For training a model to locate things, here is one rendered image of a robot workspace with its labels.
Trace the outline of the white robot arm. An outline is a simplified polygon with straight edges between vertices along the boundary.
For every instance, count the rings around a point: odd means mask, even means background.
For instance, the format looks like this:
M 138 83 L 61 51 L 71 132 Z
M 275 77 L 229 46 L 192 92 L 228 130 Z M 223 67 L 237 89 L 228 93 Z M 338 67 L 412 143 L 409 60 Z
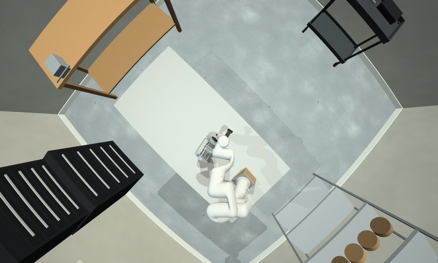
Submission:
M 244 199 L 247 190 L 249 191 L 249 179 L 237 178 L 235 189 L 231 182 L 224 182 L 225 173 L 232 168 L 234 161 L 234 151 L 226 148 L 229 145 L 228 137 L 234 130 L 235 127 L 230 125 L 225 135 L 217 136 L 218 141 L 212 151 L 213 157 L 229 160 L 227 165 L 213 168 L 209 178 L 208 195 L 212 198 L 228 200 L 228 202 L 214 202 L 206 208 L 209 219 L 217 223 L 224 223 L 235 217 L 245 218 L 252 209 L 252 202 Z

